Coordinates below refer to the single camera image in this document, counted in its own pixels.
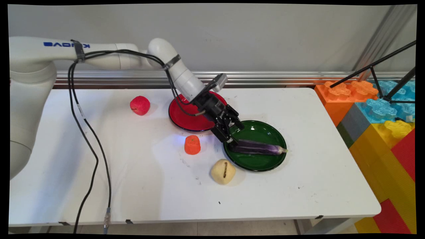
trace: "purple eggplant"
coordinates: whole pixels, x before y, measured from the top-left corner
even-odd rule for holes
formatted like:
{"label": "purple eggplant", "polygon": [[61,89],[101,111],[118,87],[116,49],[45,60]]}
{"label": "purple eggplant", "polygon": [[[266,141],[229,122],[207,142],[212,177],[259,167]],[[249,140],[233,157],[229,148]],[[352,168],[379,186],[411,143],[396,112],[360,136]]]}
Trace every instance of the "purple eggplant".
{"label": "purple eggplant", "polygon": [[238,140],[238,144],[229,144],[229,149],[236,153],[243,154],[271,154],[279,155],[288,152],[287,149],[278,145],[269,145],[251,140]]}

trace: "floor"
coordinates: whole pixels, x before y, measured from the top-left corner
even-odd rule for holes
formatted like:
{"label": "floor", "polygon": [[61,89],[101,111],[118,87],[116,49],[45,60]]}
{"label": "floor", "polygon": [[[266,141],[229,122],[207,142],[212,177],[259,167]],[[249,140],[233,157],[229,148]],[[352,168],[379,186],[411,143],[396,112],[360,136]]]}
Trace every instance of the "floor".
{"label": "floor", "polygon": [[[72,233],[73,226],[51,226],[48,233]],[[9,228],[12,233],[28,233],[29,227]],[[102,225],[78,226],[78,233],[102,234]],[[340,234],[357,233],[353,225]],[[111,225],[108,234],[161,235],[161,236],[267,236],[297,235],[293,220],[239,221],[239,222],[185,222],[155,224]]]}

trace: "lego block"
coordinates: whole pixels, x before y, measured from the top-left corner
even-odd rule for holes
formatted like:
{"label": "lego block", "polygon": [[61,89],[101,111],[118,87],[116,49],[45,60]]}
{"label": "lego block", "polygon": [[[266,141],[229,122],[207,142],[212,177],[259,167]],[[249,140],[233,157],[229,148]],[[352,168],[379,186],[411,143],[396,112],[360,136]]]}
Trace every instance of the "lego block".
{"label": "lego block", "polygon": [[415,130],[398,142],[391,151],[415,182]]}
{"label": "lego block", "polygon": [[376,179],[375,175],[372,172],[372,169],[367,164],[365,157],[362,155],[362,151],[358,148],[357,141],[354,142],[354,144],[350,147],[349,150],[379,203],[387,200],[387,194],[383,190],[381,184]]}
{"label": "lego block", "polygon": [[355,141],[362,152],[366,163],[370,166],[383,155],[391,152],[391,148],[376,130],[376,124],[371,124],[363,134]]}
{"label": "lego block", "polygon": [[373,84],[367,81],[353,81],[348,88],[351,90],[351,96],[359,101],[374,99],[378,90],[373,87]]}
{"label": "lego block", "polygon": [[366,102],[355,103],[371,124],[384,123],[397,117],[397,110],[383,99],[368,99]]}
{"label": "lego block", "polygon": [[331,100],[326,97],[323,87],[324,86],[322,85],[317,85],[314,90],[322,101],[323,106],[325,107],[326,112],[328,112],[332,122],[335,126],[337,126],[353,105],[353,102],[347,100]]}
{"label": "lego block", "polygon": [[[411,98],[393,98],[399,101],[414,101]],[[397,117],[406,122],[413,122],[415,118],[415,104],[413,103],[392,103],[391,107],[397,110]]]}
{"label": "lego block", "polygon": [[381,208],[381,213],[374,216],[373,219],[382,233],[411,234],[409,228],[391,203],[391,200],[383,201]]}
{"label": "lego block", "polygon": [[370,169],[409,230],[416,233],[416,189],[413,179],[391,151],[381,160],[376,160]]}
{"label": "lego block", "polygon": [[405,96],[407,98],[415,99],[415,85],[416,85],[416,81],[415,80],[409,80],[409,82],[407,82],[403,86],[403,89],[406,90]]}
{"label": "lego block", "polygon": [[314,90],[335,126],[338,126],[354,102],[364,102],[369,98],[377,99],[377,90],[369,82],[353,81],[349,86],[341,83],[330,88],[333,83],[335,82],[327,81],[324,85],[315,86]]}
{"label": "lego block", "polygon": [[348,134],[342,123],[338,124],[337,130],[340,133],[342,139],[344,140],[344,143],[346,144],[347,148],[350,148],[351,145],[353,145],[354,141],[351,139],[350,135]]}
{"label": "lego block", "polygon": [[[378,80],[379,87],[381,88],[382,94],[385,96],[397,85],[397,82],[392,80]],[[406,89],[402,87],[397,93],[393,95],[393,98],[406,98]]]}
{"label": "lego block", "polygon": [[354,225],[358,233],[381,233],[373,217],[365,217]]}
{"label": "lego block", "polygon": [[385,121],[383,124],[372,124],[372,126],[390,149],[412,131],[412,126],[401,120]]}
{"label": "lego block", "polygon": [[344,116],[341,124],[347,130],[350,138],[355,142],[368,128],[370,122],[364,117],[360,108],[356,104],[353,104],[348,113]]}

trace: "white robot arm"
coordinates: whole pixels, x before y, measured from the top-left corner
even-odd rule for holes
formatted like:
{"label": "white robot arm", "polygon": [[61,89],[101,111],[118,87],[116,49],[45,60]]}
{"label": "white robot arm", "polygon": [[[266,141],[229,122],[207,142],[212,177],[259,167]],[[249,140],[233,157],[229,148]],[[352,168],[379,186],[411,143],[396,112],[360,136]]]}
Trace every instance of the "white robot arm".
{"label": "white robot arm", "polygon": [[[138,51],[134,44],[92,44],[82,43],[85,53],[93,51],[128,49]],[[153,39],[148,46],[148,54],[154,55],[164,63],[173,61],[168,72],[175,87],[204,116],[216,123],[213,133],[223,142],[233,141],[228,129],[230,122],[243,127],[238,113],[229,105],[224,106],[208,90],[219,91],[227,78],[221,74],[207,87],[176,59],[177,52],[164,39]],[[72,41],[37,38],[10,37],[10,179],[26,165],[34,146],[38,125],[47,96],[56,81],[57,71],[54,60],[77,59]],[[159,64],[146,58],[126,53],[113,53],[87,59],[85,63],[108,70],[153,69]]]}

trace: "orange carrot piece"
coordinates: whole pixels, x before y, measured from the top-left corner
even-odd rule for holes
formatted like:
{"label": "orange carrot piece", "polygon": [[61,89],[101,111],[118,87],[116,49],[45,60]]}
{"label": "orange carrot piece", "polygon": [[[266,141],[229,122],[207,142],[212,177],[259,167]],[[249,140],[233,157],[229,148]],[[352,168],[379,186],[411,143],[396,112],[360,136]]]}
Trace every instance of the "orange carrot piece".
{"label": "orange carrot piece", "polygon": [[190,135],[184,142],[184,151],[187,154],[195,155],[201,151],[201,143],[196,135]]}

